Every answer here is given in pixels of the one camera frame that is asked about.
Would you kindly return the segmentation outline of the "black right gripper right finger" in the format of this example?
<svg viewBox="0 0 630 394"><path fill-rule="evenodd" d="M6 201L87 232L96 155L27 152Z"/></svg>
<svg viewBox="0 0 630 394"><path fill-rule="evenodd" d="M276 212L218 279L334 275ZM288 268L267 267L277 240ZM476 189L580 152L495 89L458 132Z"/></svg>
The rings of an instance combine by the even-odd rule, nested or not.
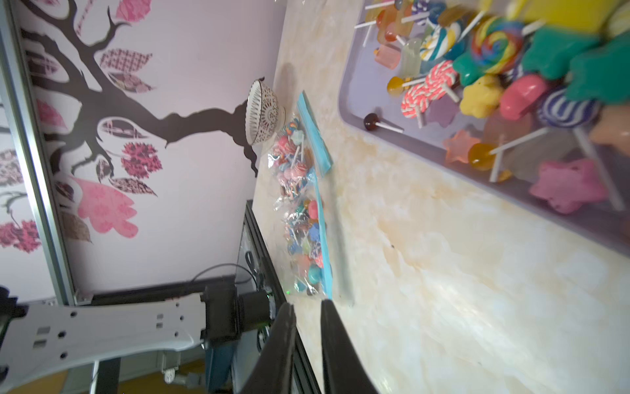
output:
<svg viewBox="0 0 630 394"><path fill-rule="evenodd" d="M321 337L324 391L377 394L332 300L321 303Z"/></svg>

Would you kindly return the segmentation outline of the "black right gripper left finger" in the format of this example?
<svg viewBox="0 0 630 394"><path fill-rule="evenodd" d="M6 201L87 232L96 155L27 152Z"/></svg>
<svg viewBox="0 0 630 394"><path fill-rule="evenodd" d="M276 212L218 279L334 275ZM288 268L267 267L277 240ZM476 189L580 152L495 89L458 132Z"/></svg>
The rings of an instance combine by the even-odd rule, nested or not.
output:
<svg viewBox="0 0 630 394"><path fill-rule="evenodd" d="M277 313L270 337L240 394L291 393L296 333L295 308L285 303Z"/></svg>

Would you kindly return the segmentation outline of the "purple plastic tray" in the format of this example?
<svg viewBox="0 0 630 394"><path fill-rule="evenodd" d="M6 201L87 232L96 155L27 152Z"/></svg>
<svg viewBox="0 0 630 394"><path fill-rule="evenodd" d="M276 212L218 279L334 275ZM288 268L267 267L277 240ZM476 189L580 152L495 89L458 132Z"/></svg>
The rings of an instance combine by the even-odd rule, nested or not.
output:
<svg viewBox="0 0 630 394"><path fill-rule="evenodd" d="M339 110L628 254L626 1L365 1Z"/></svg>

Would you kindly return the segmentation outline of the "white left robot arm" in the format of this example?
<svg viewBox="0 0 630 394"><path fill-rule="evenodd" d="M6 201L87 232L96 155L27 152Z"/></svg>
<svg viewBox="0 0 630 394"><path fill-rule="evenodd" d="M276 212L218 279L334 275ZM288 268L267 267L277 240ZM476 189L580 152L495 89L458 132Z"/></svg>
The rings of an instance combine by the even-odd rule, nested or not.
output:
<svg viewBox="0 0 630 394"><path fill-rule="evenodd" d="M1 290L1 391L96 361L237 341L272 320L267 292L232 283L153 303L20 304Z"/></svg>

